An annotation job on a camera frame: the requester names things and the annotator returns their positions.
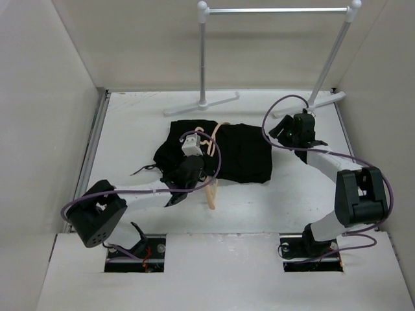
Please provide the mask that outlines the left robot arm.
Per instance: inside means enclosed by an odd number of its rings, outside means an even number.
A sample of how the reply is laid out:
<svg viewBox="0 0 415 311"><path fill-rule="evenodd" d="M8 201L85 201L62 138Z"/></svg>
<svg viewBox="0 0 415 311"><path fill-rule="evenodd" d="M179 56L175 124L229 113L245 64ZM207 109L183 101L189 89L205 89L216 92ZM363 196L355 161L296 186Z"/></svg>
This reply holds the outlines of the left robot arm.
<svg viewBox="0 0 415 311"><path fill-rule="evenodd" d="M94 184L82 197L68 203L61 210L61 217L69 222L87 248L94 248L104 242L130 259L140 259L148 248L148 238L141 228L132 222L139 233L125 237L118 226L124 213L147 207L170 207L178 205L187 194L197 188L205 167L204 157L190 155L172 172L161 179L132 187L117 189L102 179Z"/></svg>

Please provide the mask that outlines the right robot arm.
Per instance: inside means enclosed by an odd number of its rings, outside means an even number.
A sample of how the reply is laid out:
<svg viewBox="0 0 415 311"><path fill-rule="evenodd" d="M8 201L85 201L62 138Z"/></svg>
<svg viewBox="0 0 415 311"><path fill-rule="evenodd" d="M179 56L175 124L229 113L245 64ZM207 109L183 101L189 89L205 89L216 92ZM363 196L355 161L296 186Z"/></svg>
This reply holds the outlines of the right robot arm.
<svg viewBox="0 0 415 311"><path fill-rule="evenodd" d="M307 111L287 115L269 136L292 150L303 163L319 170L335 184L334 208L318 221L307 224L301 238L280 244L284 259L316 261L331 256L335 240L358 225L375 225L386 219L384 179L381 171L350 155L334 152L315 137L315 119Z"/></svg>

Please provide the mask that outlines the black trousers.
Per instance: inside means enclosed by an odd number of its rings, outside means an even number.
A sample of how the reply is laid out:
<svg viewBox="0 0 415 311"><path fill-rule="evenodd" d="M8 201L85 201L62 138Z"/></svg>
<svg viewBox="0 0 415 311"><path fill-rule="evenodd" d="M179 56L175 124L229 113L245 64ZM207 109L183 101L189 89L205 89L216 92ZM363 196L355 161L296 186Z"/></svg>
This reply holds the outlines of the black trousers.
<svg viewBox="0 0 415 311"><path fill-rule="evenodd" d="M166 141L154 154L155 167L168 174L179 166L184 160L179 138L191 130L205 132L218 143L222 155L219 179L237 183L266 183L271 179L272 147L260 127L203 119L172 121Z"/></svg>

